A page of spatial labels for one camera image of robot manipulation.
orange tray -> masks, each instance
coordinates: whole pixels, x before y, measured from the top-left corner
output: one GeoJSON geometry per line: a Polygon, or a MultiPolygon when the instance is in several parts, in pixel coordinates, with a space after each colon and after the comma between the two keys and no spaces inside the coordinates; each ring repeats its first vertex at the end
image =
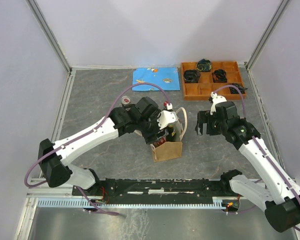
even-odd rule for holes
{"type": "MultiPolygon", "coordinates": [[[[198,83],[185,83],[184,73],[186,70],[197,69],[196,62],[181,63],[183,98],[186,101],[208,100],[211,92],[218,88],[229,84],[240,84],[244,87],[241,73],[236,61],[213,61],[212,68],[209,72],[200,72],[201,76],[198,83]],[[217,69],[223,69],[226,72],[227,82],[214,83],[212,73],[217,69]]],[[[218,94],[224,96],[228,100],[240,100],[239,94],[232,94],[229,88],[222,89],[218,94]]]]}

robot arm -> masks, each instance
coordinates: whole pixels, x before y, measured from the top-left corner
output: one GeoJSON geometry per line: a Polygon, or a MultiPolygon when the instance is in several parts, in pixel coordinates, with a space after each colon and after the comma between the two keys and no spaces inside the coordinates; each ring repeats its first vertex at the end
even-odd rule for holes
{"type": "Polygon", "coordinates": [[[137,104],[114,108],[105,122],[96,129],[102,120],[103,118],[86,129],[54,143],[49,139],[40,143],[39,158],[60,148],[39,164],[51,188],[67,183],[88,189],[94,184],[99,184],[100,180],[92,169],[82,169],[71,164],[72,161],[99,144],[126,133],[133,133],[135,130],[142,133],[147,144],[156,142],[168,135],[167,126],[177,122],[178,117],[172,111],[171,104],[167,110],[160,110],[151,98],[143,97],[137,104]]]}
{"type": "Polygon", "coordinates": [[[233,144],[249,160],[267,189],[250,181],[238,170],[224,173],[221,178],[226,179],[233,192],[246,197],[264,211],[267,220],[278,232],[299,224],[300,205],[291,188],[300,197],[300,186],[278,164],[255,127],[245,118],[240,118],[233,102],[216,93],[211,93],[210,101],[211,110],[198,113],[196,130],[202,134],[203,124],[207,124],[206,134],[225,136],[227,142],[233,144]]]}

white bracket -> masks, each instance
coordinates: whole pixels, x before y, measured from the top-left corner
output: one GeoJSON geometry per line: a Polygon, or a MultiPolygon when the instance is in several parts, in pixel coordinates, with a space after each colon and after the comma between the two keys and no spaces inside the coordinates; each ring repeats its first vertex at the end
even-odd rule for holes
{"type": "Polygon", "coordinates": [[[245,175],[237,175],[229,183],[232,191],[244,196],[262,211],[266,210],[266,201],[273,200],[269,190],[252,182],[245,175]]]}
{"type": "Polygon", "coordinates": [[[174,111],[163,110],[160,117],[157,119],[160,130],[166,128],[169,124],[174,124],[178,121],[178,116],[174,111]]]}
{"type": "Polygon", "coordinates": [[[224,96],[218,95],[214,92],[211,92],[210,96],[212,98],[212,106],[211,106],[210,114],[212,115],[213,113],[216,112],[216,105],[219,103],[226,102],[227,99],[224,96]]]}
{"type": "MultiPolygon", "coordinates": [[[[300,194],[300,186],[297,185],[290,176],[282,169],[276,159],[267,149],[267,146],[262,138],[256,138],[261,147],[265,150],[266,155],[270,157],[277,168],[282,172],[282,174],[288,179],[289,183],[295,189],[295,191],[300,194]]],[[[275,168],[266,159],[263,153],[260,151],[257,144],[253,139],[248,141],[248,144],[242,144],[239,148],[239,152],[249,160],[254,169],[260,175],[261,179],[264,181],[265,185],[268,187],[271,196],[276,204],[281,204],[285,202],[285,198],[289,197],[293,199],[295,196],[290,191],[286,183],[283,181],[281,176],[277,173],[275,168]]]]}

blue mat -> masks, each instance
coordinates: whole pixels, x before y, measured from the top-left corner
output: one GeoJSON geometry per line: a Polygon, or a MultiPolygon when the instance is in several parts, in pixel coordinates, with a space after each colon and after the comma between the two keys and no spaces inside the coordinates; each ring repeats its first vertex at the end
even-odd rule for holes
{"type": "MultiPolygon", "coordinates": [[[[132,84],[152,83],[165,91],[180,90],[178,69],[176,67],[137,68],[133,72],[132,84]]],[[[159,91],[158,88],[148,85],[139,85],[132,88],[133,91],[159,91]]]]}

white backdrop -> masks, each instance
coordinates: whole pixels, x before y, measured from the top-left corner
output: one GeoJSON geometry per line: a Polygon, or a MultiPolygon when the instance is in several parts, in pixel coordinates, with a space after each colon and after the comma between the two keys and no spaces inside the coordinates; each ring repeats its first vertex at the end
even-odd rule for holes
{"type": "Polygon", "coordinates": [[[290,2],[251,71],[286,170],[300,185],[300,0],[290,2]]]}
{"type": "Polygon", "coordinates": [[[73,67],[247,61],[281,0],[37,0],[73,67]]]}
{"type": "Polygon", "coordinates": [[[26,1],[0,0],[0,240],[15,235],[24,176],[52,135],[66,80],[26,1]]]}

